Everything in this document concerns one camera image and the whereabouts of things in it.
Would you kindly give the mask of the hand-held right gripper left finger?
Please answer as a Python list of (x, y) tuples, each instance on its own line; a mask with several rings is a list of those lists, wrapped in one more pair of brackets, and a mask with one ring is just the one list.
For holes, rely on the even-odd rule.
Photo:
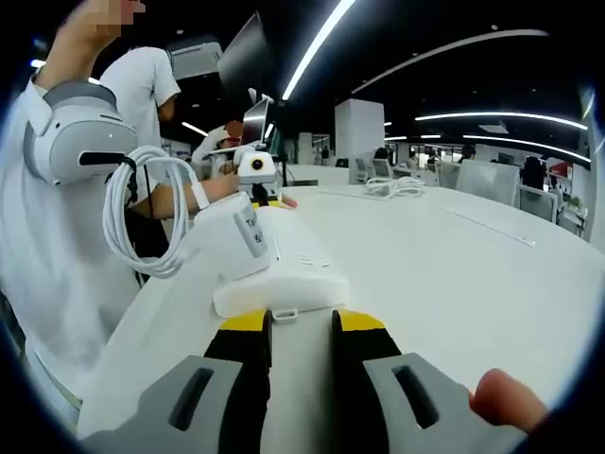
[(226, 320), (141, 394), (118, 428), (85, 437), (87, 453), (257, 453), (270, 398), (270, 311)]

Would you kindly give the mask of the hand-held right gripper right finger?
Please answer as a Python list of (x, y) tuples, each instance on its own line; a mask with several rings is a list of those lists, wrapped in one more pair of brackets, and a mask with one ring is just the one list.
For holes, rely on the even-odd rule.
[(525, 434), (477, 415), (467, 389), (404, 354), (373, 316), (332, 313), (339, 428), (347, 453), (511, 453)]

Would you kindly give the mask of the person's right hand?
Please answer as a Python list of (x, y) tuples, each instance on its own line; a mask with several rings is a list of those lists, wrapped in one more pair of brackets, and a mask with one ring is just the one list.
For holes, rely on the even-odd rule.
[(470, 408), (496, 426), (512, 426), (530, 433), (546, 417), (548, 409), (524, 383), (501, 369), (489, 370), (469, 393)]

